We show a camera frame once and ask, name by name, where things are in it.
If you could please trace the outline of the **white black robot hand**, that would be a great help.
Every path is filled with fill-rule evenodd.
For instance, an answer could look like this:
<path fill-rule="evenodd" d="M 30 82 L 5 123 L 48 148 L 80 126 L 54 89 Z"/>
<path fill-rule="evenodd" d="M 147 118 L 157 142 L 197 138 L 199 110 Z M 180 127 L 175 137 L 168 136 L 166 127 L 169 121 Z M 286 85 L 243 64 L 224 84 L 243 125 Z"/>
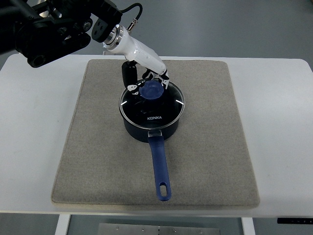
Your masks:
<path fill-rule="evenodd" d="M 136 79 L 125 78 L 124 86 L 132 94 L 139 94 L 139 88 L 143 87 L 147 81 L 156 76 L 159 77 L 159 83 L 164 89 L 168 88 L 169 75 L 167 68 L 156 52 L 130 36 L 128 29 L 121 25 L 113 28 L 112 32 L 103 41 L 103 46 L 109 52 L 124 55 L 129 65 L 134 67 L 139 64 L 147 69 L 143 74 L 143 81 L 138 82 Z"/>

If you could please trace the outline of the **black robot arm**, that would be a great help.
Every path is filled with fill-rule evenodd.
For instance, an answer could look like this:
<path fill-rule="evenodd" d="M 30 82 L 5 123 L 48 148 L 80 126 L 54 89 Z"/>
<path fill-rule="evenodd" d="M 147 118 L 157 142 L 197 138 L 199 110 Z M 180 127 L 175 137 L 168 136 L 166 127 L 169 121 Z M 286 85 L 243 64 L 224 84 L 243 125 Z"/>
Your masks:
<path fill-rule="evenodd" d="M 16 50 L 38 68 L 103 42 L 120 23 L 122 12 L 109 0 L 25 0 L 0 2 L 0 52 Z"/>

